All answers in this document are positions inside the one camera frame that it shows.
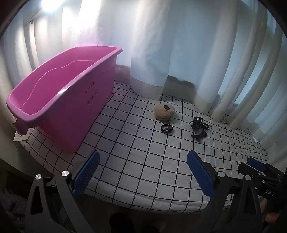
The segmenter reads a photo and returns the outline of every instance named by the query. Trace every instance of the blue textured pad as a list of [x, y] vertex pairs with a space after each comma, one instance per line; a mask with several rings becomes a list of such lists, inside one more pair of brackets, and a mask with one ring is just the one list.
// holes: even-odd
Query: blue textured pad
[[74, 198], [77, 198], [77, 196], [84, 193], [99, 163], [100, 154], [98, 151], [94, 151], [90, 158], [85, 162], [82, 169], [78, 172], [78, 175], [73, 181], [72, 195]]
[[187, 165], [196, 178], [204, 195], [212, 198], [215, 194], [213, 179], [192, 151], [187, 154]]
[[251, 167], [253, 167], [254, 169], [260, 171], [260, 172], [264, 172], [266, 171], [267, 167], [265, 166], [265, 164], [257, 161], [256, 159], [253, 158], [249, 158], [247, 159], [247, 164]]

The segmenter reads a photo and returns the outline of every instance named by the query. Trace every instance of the white grid tablecloth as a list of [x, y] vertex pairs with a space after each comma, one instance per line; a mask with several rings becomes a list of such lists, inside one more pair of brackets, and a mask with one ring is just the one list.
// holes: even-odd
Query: white grid tablecloth
[[[175, 107], [170, 135], [161, 133], [162, 123], [154, 107], [166, 102]], [[212, 126], [200, 143], [193, 141], [190, 121], [202, 117]], [[67, 153], [39, 127], [22, 141], [29, 153], [47, 170], [58, 175], [85, 160], [92, 149], [100, 153], [100, 165], [86, 193], [127, 208], [183, 213], [201, 211], [209, 197], [203, 195], [187, 165], [195, 150], [203, 161], [228, 176], [242, 178], [237, 167], [253, 157], [263, 163], [268, 156], [249, 131], [233, 130], [226, 119], [218, 123], [200, 113], [189, 101], [162, 95], [161, 100], [138, 96], [127, 84], [115, 82], [113, 94], [97, 117], [76, 153]], [[229, 207], [231, 195], [225, 207]]]

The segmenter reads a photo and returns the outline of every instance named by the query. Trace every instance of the pink storage tub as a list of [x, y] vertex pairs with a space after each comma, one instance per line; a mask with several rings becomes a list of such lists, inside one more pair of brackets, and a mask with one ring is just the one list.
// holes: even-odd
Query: pink storage tub
[[112, 93], [121, 52], [116, 46], [75, 47], [40, 65], [6, 100], [16, 131], [25, 135], [39, 125], [75, 152]]

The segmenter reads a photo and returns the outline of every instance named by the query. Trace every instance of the silver bolt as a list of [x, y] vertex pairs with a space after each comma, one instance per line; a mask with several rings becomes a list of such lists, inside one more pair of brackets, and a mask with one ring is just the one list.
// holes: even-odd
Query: silver bolt
[[63, 171], [62, 172], [62, 176], [67, 176], [67, 175], [69, 175], [69, 171]]
[[36, 179], [36, 180], [39, 180], [39, 179], [41, 179], [41, 178], [42, 178], [42, 175], [41, 175], [41, 174], [38, 174], [38, 175], [35, 176], [35, 179]]
[[246, 180], [251, 180], [251, 177], [250, 177], [249, 175], [246, 175], [246, 176], [245, 176], [245, 179], [246, 179]]
[[219, 177], [225, 177], [225, 173], [224, 173], [224, 172], [218, 172], [217, 175], [218, 175]]

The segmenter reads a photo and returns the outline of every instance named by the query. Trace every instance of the white curtain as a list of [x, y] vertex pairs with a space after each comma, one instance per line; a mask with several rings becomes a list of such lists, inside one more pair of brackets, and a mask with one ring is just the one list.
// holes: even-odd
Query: white curtain
[[286, 167], [287, 39], [258, 0], [66, 0], [29, 23], [38, 10], [30, 0], [3, 37], [13, 86], [68, 48], [117, 45], [116, 79], [147, 98], [188, 99], [217, 121], [227, 114]]

